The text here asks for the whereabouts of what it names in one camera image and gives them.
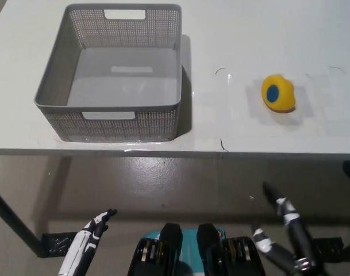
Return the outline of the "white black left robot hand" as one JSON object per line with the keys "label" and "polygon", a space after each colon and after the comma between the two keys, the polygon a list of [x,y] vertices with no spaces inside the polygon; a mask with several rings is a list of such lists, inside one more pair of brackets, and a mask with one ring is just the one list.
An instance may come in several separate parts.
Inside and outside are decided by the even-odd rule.
{"label": "white black left robot hand", "polygon": [[106,223],[116,213],[117,209],[108,209],[92,218],[76,234],[63,260],[58,275],[86,275],[102,234],[108,229]]}

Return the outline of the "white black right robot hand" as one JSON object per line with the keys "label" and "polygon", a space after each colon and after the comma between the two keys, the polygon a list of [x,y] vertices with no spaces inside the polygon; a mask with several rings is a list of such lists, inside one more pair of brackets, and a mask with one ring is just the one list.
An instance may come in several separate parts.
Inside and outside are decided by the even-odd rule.
{"label": "white black right robot hand", "polygon": [[268,182],[263,182],[262,189],[269,204],[282,218],[294,251],[290,252],[272,241],[259,223],[253,223],[251,228],[256,248],[286,275],[325,275],[324,263],[296,208]]}

